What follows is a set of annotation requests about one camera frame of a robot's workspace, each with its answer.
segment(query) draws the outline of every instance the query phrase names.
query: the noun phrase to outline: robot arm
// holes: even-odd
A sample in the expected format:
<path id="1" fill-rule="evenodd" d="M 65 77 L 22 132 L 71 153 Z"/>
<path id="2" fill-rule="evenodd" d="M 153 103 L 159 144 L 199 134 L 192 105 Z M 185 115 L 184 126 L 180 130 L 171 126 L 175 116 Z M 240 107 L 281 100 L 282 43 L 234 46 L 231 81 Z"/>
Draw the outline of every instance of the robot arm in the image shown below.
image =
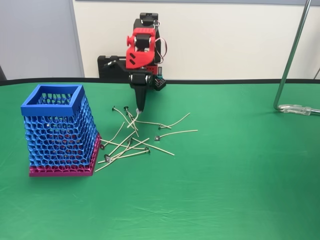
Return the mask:
<path id="1" fill-rule="evenodd" d="M 161 41 L 157 13 L 141 13 L 133 25 L 133 34 L 127 37 L 125 57 L 99 56 L 100 78 L 127 79 L 135 91 L 136 105 L 143 111 L 147 89 L 160 91 L 166 86 L 162 77 Z"/>

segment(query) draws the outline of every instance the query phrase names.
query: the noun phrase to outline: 3d printed container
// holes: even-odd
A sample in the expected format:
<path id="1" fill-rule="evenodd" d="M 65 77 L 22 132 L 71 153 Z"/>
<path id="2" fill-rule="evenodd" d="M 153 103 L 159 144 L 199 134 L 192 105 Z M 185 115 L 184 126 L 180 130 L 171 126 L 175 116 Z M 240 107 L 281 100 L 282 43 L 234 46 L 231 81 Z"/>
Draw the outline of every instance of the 3d printed container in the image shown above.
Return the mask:
<path id="1" fill-rule="evenodd" d="M 92 176 L 101 137 L 82 85 L 39 84 L 21 113 L 31 177 Z"/>

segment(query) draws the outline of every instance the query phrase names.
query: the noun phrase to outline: cable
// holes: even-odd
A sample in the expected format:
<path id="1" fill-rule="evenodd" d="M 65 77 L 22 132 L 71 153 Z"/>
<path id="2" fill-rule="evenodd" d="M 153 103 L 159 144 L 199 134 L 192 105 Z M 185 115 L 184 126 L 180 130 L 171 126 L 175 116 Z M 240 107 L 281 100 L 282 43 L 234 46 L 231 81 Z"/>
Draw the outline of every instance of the cable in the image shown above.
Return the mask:
<path id="1" fill-rule="evenodd" d="M 188 117 L 188 116 L 189 116 L 189 114 L 190 114 L 190 112 L 189 112 L 187 115 L 185 115 L 183 118 L 181 118 L 179 121 L 175 122 L 174 124 L 169 125 L 169 127 L 172 127 L 172 126 L 174 126 L 174 125 L 176 125 L 176 124 L 180 123 L 183 119 L 185 119 L 186 117 Z"/>
<path id="2" fill-rule="evenodd" d="M 160 141 L 160 138 L 163 138 L 163 137 L 168 136 L 168 135 L 181 134 L 181 133 L 191 133 L 191 132 L 198 132 L 198 130 L 187 130 L 187 131 L 170 132 L 170 133 L 167 133 L 167 134 L 164 134 L 164 135 L 161 135 L 161 136 L 156 136 L 156 137 L 154 138 L 154 140 Z"/>
<path id="3" fill-rule="evenodd" d="M 139 111 L 136 111 L 135 119 L 131 120 L 131 123 L 126 128 L 128 129 L 132 124 L 134 124 L 138 117 L 139 117 Z"/>
<path id="4" fill-rule="evenodd" d="M 137 141 L 137 142 L 139 142 L 139 143 L 142 143 L 142 142 L 140 142 L 139 140 L 137 140 L 137 139 L 135 139 L 135 138 L 132 138 L 132 139 L 135 140 L 135 141 Z M 164 152 L 164 153 L 167 153 L 167 154 L 170 154 L 170 155 L 174 156 L 173 153 L 168 152 L 168 151 L 166 151 L 166 150 L 163 150 L 163 149 L 161 149 L 161 148 L 158 148 L 158 147 L 156 147 L 156 146 L 152 146 L 152 145 L 149 145 L 149 144 L 146 144 L 146 143 L 143 143 L 143 144 L 146 145 L 146 146 L 148 146 L 148 147 L 150 147 L 150 148 L 154 148 L 154 149 L 157 149 L 157 150 L 159 150 L 159 151 L 162 151 L 162 152 Z"/>
<path id="5" fill-rule="evenodd" d="M 106 141 L 106 144 L 103 145 L 103 148 L 105 148 L 110 142 L 112 142 L 116 136 L 118 135 L 118 133 L 121 131 L 122 127 L 125 125 L 125 122 L 122 123 L 121 127 L 119 128 L 119 130 L 116 132 L 116 134 L 114 135 L 114 137 L 108 142 Z"/>
<path id="6" fill-rule="evenodd" d="M 158 51 L 157 47 L 155 47 L 156 52 L 159 54 L 159 56 L 160 56 L 160 58 L 161 58 L 161 61 L 160 61 L 159 63 L 155 63 L 155 64 L 162 64 L 162 63 L 164 62 L 164 57 L 166 56 L 167 51 L 168 51 L 167 42 L 166 42 L 166 40 L 165 40 L 163 37 L 157 38 L 157 39 L 155 40 L 155 43 L 156 43 L 157 41 L 161 41 L 161 40 L 164 41 L 165 52 L 164 52 L 164 55 L 162 56 L 161 53 Z"/>

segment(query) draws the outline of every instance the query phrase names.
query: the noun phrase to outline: green table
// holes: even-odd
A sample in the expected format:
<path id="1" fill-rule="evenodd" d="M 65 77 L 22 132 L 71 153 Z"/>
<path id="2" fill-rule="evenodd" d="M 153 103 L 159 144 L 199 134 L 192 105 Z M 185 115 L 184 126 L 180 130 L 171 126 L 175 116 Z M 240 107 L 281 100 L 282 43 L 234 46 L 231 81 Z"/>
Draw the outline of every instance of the green table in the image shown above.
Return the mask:
<path id="1" fill-rule="evenodd" d="M 139 119 L 190 116 L 172 130 L 137 127 L 140 140 L 175 156 L 151 149 L 91 177 L 28 177 L 20 105 L 36 85 L 0 87 L 0 240 L 320 238 L 320 118 L 273 110 L 277 84 L 170 84 L 148 94 Z M 133 110 L 134 91 L 83 85 L 99 133 L 111 139 L 123 122 L 111 109 Z M 318 84 L 288 84 L 280 102 L 320 108 L 319 92 Z"/>

